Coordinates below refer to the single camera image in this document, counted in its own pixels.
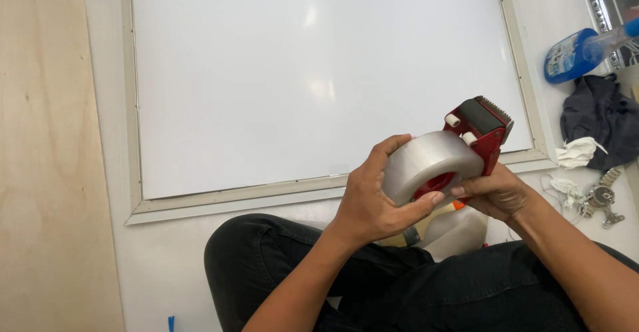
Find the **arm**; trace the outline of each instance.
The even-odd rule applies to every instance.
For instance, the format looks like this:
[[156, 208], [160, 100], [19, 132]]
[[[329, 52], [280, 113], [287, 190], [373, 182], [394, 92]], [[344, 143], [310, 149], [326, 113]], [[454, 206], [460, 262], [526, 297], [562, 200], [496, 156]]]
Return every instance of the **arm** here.
[[464, 181], [457, 196], [517, 232], [561, 284], [591, 331], [639, 329], [639, 274], [577, 230], [506, 167]]
[[441, 192], [431, 192], [398, 208], [381, 191], [388, 156], [410, 139], [401, 135], [384, 140], [351, 172], [333, 221], [253, 313], [243, 332], [312, 331], [331, 284], [351, 254], [367, 243], [401, 233], [443, 200]]

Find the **white board surface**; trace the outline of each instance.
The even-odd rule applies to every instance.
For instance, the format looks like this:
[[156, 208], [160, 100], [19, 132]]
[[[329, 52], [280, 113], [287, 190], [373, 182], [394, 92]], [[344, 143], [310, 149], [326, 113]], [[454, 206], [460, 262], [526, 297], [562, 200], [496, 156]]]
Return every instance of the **white board surface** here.
[[350, 172], [484, 95], [532, 147], [498, 0], [133, 0], [144, 199]]

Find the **white tissue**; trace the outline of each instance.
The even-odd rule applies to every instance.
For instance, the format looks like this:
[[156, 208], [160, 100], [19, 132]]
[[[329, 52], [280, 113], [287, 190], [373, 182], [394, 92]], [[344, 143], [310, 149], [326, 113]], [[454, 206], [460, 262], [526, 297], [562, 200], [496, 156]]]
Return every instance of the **white tissue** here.
[[608, 153], [594, 138], [580, 138], [569, 144], [564, 142], [563, 147], [565, 149], [555, 148], [555, 150], [557, 162], [565, 169], [586, 166], [595, 155], [597, 147], [601, 148], [606, 154]]
[[555, 178], [550, 180], [550, 186], [559, 192], [565, 193], [566, 199], [563, 201], [563, 205], [566, 207], [572, 207], [575, 202], [582, 203], [586, 201], [586, 196], [581, 193], [577, 183], [566, 178]]

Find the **person's left hand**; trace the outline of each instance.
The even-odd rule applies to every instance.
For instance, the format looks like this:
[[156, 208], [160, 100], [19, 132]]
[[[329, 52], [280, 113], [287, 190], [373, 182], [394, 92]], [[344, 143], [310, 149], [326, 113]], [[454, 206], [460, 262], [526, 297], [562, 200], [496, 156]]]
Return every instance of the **person's left hand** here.
[[357, 249], [403, 233], [433, 212], [444, 198], [441, 192], [427, 193], [398, 208], [381, 191], [388, 156], [410, 140], [411, 135], [391, 136], [372, 148], [368, 159], [348, 176], [342, 203], [325, 233]]

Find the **metal watch band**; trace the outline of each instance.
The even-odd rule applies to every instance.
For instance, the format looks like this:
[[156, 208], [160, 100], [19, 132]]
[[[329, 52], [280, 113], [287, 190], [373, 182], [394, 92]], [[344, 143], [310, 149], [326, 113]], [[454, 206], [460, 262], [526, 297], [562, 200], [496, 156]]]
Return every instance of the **metal watch band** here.
[[599, 184], [606, 187], [611, 187], [612, 183], [617, 180], [617, 177], [619, 177], [619, 175], [621, 175], [621, 171], [618, 170], [617, 167], [613, 167], [608, 170], [606, 174], [603, 175], [603, 177], [599, 180]]

